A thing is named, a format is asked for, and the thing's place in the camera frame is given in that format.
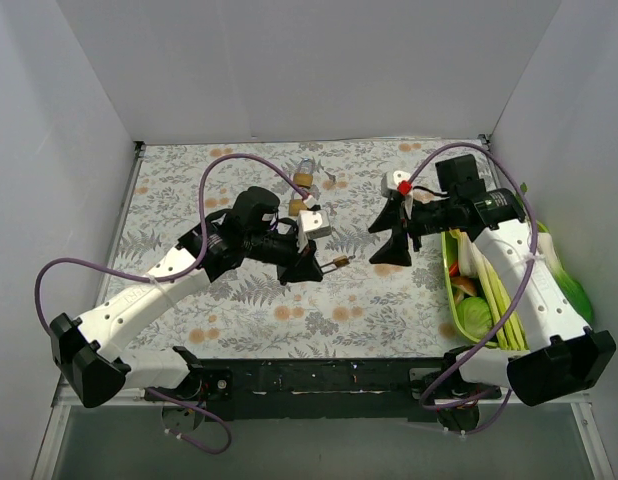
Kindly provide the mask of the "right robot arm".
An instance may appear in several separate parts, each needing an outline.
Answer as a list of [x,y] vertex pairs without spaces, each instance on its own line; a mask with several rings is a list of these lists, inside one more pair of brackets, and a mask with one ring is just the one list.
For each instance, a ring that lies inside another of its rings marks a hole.
[[479,399],[490,388],[507,388],[525,405],[536,406],[596,385],[616,351],[612,335],[596,331],[576,311],[538,251],[537,223],[505,188],[490,190],[476,160],[464,155],[435,165],[441,199],[416,200],[415,177],[390,171],[381,180],[386,203],[369,232],[388,230],[389,240],[371,257],[373,264],[408,266],[425,235],[457,229],[494,268],[519,315],[525,351],[490,349],[483,341],[448,353],[446,366],[420,398],[439,387],[464,397],[477,385]]

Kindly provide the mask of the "small brass padlock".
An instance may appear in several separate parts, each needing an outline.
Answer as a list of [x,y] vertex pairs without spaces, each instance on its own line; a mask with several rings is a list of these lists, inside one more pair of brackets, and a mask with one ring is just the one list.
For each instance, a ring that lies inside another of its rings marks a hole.
[[354,259],[355,259],[354,255],[338,256],[334,258],[332,261],[321,265],[320,266],[321,272],[324,275],[335,272],[339,269],[342,269],[348,266]]

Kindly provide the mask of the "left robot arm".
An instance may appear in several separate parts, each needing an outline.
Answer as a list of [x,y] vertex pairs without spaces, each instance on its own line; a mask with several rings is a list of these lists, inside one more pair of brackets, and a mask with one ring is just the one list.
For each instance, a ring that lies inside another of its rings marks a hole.
[[[75,319],[50,324],[55,364],[87,408],[100,406],[123,389],[154,387],[182,400],[202,386],[201,362],[186,348],[132,352],[129,344],[153,321],[186,297],[206,290],[224,273],[250,259],[276,267],[281,284],[320,282],[316,241],[331,232],[326,212],[302,210],[278,216],[279,198],[252,186],[232,207],[212,212],[181,236],[148,273]],[[288,225],[285,233],[279,224]]]

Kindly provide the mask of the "large brass padlock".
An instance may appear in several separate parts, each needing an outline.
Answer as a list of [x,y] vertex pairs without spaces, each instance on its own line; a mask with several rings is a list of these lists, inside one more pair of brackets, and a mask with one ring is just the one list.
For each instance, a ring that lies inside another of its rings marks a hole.
[[302,193],[299,193],[295,190],[292,191],[289,203],[288,203],[288,216],[289,217],[297,217],[300,211],[307,210],[307,206],[304,201],[304,194],[307,191],[302,188]]
[[316,161],[313,158],[302,158],[293,173],[292,180],[300,188],[309,190],[313,185]]

